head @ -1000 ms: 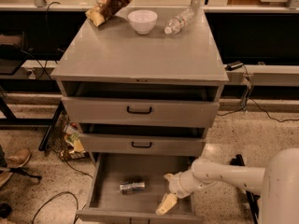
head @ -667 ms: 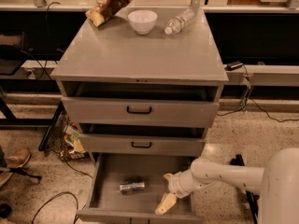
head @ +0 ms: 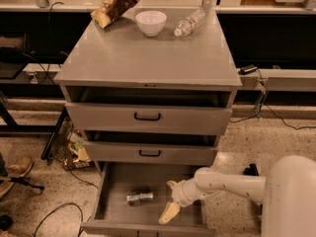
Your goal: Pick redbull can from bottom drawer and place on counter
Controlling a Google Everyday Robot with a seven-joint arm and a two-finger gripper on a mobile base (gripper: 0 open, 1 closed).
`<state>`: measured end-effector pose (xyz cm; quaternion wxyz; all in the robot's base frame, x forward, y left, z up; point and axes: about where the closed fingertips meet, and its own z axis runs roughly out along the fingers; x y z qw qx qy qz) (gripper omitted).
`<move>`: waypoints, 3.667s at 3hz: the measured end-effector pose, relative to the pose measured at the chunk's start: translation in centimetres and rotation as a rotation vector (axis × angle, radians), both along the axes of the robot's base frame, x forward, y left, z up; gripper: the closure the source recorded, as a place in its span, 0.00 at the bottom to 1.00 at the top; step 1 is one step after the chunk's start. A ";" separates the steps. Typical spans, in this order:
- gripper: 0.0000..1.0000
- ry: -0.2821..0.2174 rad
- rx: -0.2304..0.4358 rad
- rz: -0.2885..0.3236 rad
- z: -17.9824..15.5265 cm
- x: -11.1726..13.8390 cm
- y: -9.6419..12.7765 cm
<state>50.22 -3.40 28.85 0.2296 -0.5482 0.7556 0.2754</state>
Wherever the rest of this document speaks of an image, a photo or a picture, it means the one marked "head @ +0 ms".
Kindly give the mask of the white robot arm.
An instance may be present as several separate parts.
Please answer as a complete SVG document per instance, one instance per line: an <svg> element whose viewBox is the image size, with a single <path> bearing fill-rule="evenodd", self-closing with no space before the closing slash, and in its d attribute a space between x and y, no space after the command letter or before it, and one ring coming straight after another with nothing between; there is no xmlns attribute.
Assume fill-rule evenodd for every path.
<svg viewBox="0 0 316 237"><path fill-rule="evenodd" d="M261 237L316 237L316 162L302 156L279 159L263 176L223 174L200 168L188 180L169 181L172 200L159 218L170 222L183 207L216 191L263 207Z"/></svg>

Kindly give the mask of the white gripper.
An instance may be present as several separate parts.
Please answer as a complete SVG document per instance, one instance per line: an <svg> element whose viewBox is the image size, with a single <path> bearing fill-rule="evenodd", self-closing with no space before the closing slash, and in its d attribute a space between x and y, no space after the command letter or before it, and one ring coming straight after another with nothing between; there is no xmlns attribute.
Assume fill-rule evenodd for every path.
<svg viewBox="0 0 316 237"><path fill-rule="evenodd" d="M168 202L158 222L169 223L181 211L181 207L192 205L201 198L201 190L197 187L194 179L182 180L180 182L168 181L167 186L172 190L174 202Z"/></svg>

